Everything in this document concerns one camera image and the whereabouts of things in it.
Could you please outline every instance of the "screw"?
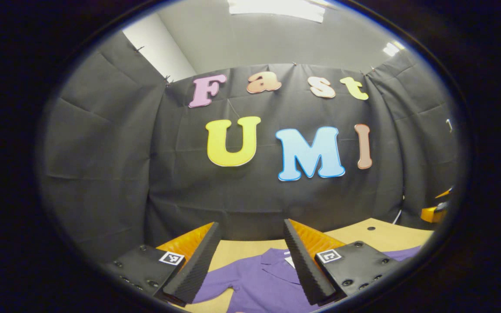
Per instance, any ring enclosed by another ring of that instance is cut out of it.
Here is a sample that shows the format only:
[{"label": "screw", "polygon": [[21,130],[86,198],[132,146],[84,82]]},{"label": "screw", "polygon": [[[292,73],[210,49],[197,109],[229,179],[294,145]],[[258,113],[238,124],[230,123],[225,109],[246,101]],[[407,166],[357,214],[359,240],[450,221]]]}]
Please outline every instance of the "screw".
[{"label": "screw", "polygon": [[147,280],[147,283],[148,283],[148,285],[150,285],[151,287],[154,287],[154,288],[158,288],[158,287],[159,287],[158,283],[156,283],[156,282],[155,282],[155,281],[153,281],[153,280]]}]

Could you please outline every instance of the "letter m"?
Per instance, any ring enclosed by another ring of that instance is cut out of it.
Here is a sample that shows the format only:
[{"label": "letter m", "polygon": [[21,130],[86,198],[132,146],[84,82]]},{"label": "letter m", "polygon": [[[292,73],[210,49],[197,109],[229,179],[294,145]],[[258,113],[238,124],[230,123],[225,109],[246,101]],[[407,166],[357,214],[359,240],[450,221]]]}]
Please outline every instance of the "letter m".
[{"label": "letter m", "polygon": [[322,159],[322,166],[318,170],[318,176],[328,178],[345,174],[345,168],[341,166],[340,154],[337,150],[337,133],[338,130],[335,127],[320,127],[310,146],[296,129],[277,131],[276,138],[282,141],[284,150],[284,170],[278,178],[283,181],[301,178],[295,161],[299,162],[304,174],[310,178],[314,175],[320,159]]}]

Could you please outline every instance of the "table surface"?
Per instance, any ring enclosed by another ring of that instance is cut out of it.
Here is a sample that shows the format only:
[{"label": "table surface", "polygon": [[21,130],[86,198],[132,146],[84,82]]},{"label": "table surface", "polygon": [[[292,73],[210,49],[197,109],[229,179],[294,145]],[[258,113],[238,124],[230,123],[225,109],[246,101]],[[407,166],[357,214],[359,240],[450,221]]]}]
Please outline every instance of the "table surface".
[{"label": "table surface", "polygon": [[[376,229],[368,230],[367,228],[371,226]],[[331,230],[325,234],[344,243],[361,240],[378,251],[385,252],[421,246],[432,233],[432,230],[417,230],[369,218],[350,226]],[[283,239],[264,241],[221,240],[217,245],[208,271],[219,269],[245,257],[263,254],[270,248],[287,249],[287,245]],[[225,313],[229,301],[231,301],[231,295],[233,295],[233,289],[228,288],[214,299],[202,303],[187,304],[183,309],[193,313]]]}]

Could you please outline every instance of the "foam letter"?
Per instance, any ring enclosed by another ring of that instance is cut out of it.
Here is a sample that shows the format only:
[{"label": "foam letter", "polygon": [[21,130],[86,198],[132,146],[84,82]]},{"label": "foam letter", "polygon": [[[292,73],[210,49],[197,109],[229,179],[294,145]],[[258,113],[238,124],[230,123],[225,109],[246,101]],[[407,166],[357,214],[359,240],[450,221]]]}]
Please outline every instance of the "foam letter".
[{"label": "foam letter", "polygon": [[359,100],[368,99],[368,95],[366,93],[362,93],[361,90],[359,89],[359,87],[362,87],[362,84],[360,82],[355,81],[351,77],[346,77],[344,79],[340,79],[340,83],[345,84],[347,90],[349,90],[349,93],[353,97],[356,97]]},{"label": "foam letter", "polygon": [[358,150],[360,155],[357,167],[360,169],[370,168],[372,166],[372,159],[370,158],[370,143],[368,142],[368,133],[370,133],[370,128],[363,123],[358,123],[355,125],[355,131],[358,135]]},{"label": "foam letter", "polygon": [[327,79],[323,77],[309,77],[307,82],[311,85],[311,91],[316,97],[336,97],[336,92],[330,87],[330,82]]},{"label": "foam letter", "polygon": [[219,91],[219,83],[225,83],[227,77],[225,75],[216,75],[214,77],[202,77],[195,79],[193,83],[196,85],[194,89],[193,101],[189,103],[189,107],[203,107],[209,105],[212,100],[208,99],[208,93],[215,96]]},{"label": "foam letter", "polygon": [[296,129],[282,129],[276,132],[276,138],[282,141],[284,150],[284,170],[278,175],[280,180],[298,180],[301,173],[296,169],[295,160],[299,162],[308,178],[314,175],[318,160],[322,158],[322,166],[318,176],[328,178],[345,174],[341,166],[340,154],[337,150],[338,130],[334,127],[320,127],[312,146],[304,140]]},{"label": "foam letter", "polygon": [[238,152],[228,152],[225,149],[227,128],[230,120],[211,121],[206,124],[208,130],[208,158],[219,166],[242,166],[249,162],[256,153],[256,125],[260,117],[241,117],[237,123],[243,127],[243,147]]},{"label": "foam letter", "polygon": [[249,77],[249,85],[247,91],[249,93],[261,93],[262,91],[278,90],[282,83],[278,81],[278,77],[273,72],[260,72]]}]

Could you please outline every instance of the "purple cloth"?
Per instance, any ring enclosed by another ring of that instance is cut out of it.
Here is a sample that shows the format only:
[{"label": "purple cloth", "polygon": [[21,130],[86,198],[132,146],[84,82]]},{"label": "purple cloth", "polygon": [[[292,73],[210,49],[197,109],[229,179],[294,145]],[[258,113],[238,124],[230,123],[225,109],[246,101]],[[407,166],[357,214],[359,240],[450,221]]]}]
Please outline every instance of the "purple cloth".
[{"label": "purple cloth", "polygon": [[[401,261],[416,251],[413,248],[384,253]],[[296,270],[285,260],[289,256],[289,250],[271,248],[262,255],[211,271],[193,303],[213,299],[231,287],[234,293],[227,313],[309,313],[319,309],[318,305],[308,303]]]}]

